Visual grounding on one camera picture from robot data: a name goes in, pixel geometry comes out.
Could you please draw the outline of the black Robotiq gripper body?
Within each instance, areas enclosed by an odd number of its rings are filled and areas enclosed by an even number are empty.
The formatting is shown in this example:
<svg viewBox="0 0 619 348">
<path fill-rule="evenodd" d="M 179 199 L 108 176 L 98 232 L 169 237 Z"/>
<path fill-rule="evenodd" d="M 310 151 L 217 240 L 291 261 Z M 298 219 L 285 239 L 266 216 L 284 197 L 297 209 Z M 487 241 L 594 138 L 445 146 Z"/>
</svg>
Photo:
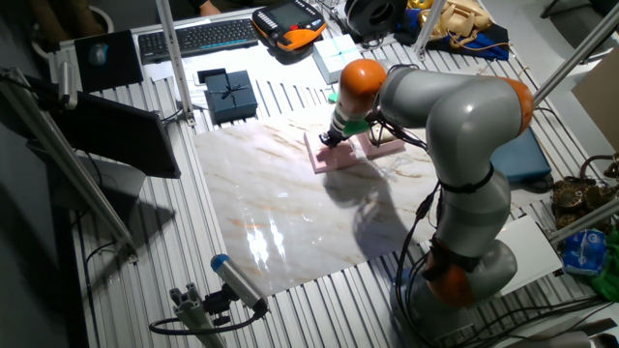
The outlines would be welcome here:
<svg viewBox="0 0 619 348">
<path fill-rule="evenodd" d="M 325 132 L 329 136 L 329 144 L 330 143 L 338 143 L 338 145 L 345 140 L 345 137 L 342 133 L 343 127 L 332 123 L 329 129 Z"/>
</svg>

